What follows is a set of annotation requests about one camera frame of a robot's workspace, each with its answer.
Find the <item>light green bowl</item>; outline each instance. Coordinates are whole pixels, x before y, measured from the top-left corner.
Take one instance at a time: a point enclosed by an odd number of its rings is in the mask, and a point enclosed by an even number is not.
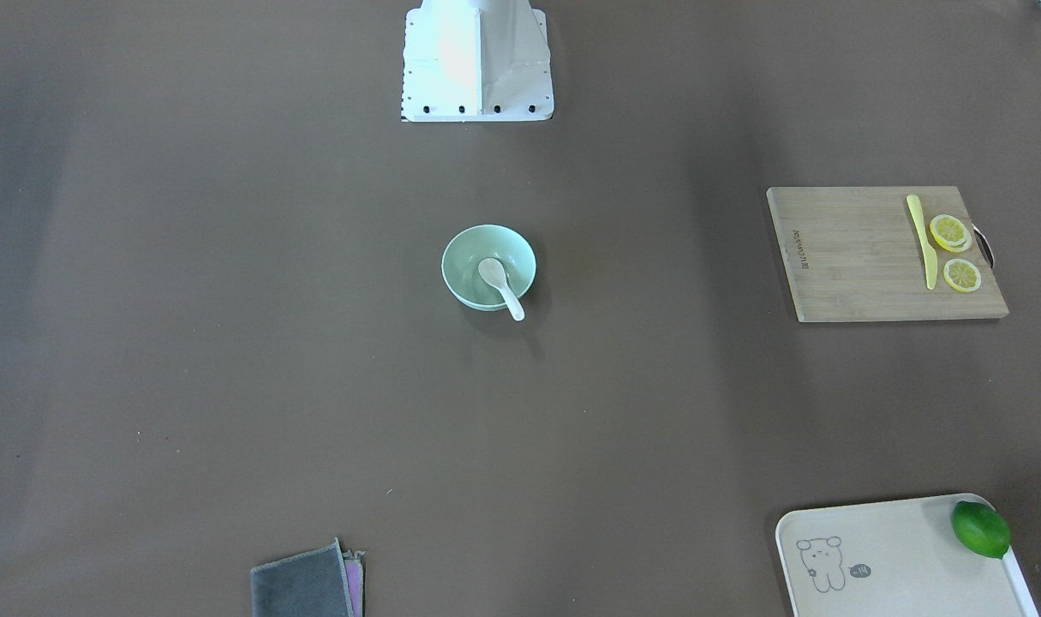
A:
[[[445,284],[462,304],[478,311],[501,311],[505,308],[501,292],[478,274],[478,262],[487,257],[505,265],[509,289],[516,298],[531,288],[535,280],[535,253],[523,235],[508,227],[477,226],[460,231],[448,242],[440,271]]]

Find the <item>lime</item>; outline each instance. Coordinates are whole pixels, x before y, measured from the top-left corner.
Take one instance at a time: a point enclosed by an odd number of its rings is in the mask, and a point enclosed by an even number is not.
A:
[[[967,549],[984,557],[1004,559],[1011,547],[1011,531],[993,508],[973,502],[958,502],[950,515],[955,535]]]
[[[942,278],[956,291],[969,293],[981,286],[981,269],[966,259],[955,258],[944,263]]]
[[[950,253],[962,253],[973,246],[973,236],[966,229],[966,224],[950,214],[940,214],[932,218],[932,223],[928,224],[928,230],[932,232],[932,238],[935,238],[936,243]]]

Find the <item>cartoon bear drawing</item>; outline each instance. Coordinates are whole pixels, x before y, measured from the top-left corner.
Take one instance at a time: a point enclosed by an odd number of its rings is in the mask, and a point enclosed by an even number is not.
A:
[[[798,540],[795,546],[802,551],[802,564],[810,571],[813,586],[817,587],[818,592],[824,594],[829,590],[844,589],[844,569],[840,567],[844,563],[844,556],[840,554],[840,539],[837,536]]]

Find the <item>folded towel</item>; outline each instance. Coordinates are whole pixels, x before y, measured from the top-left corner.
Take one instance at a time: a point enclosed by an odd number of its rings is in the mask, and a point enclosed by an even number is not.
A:
[[[254,567],[254,617],[362,617],[362,555],[342,554],[335,539],[321,549]]]

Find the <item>gray cloth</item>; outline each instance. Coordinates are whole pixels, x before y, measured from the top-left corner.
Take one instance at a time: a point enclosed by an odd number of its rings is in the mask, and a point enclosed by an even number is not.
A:
[[[353,617],[339,540],[250,570],[254,617]]]

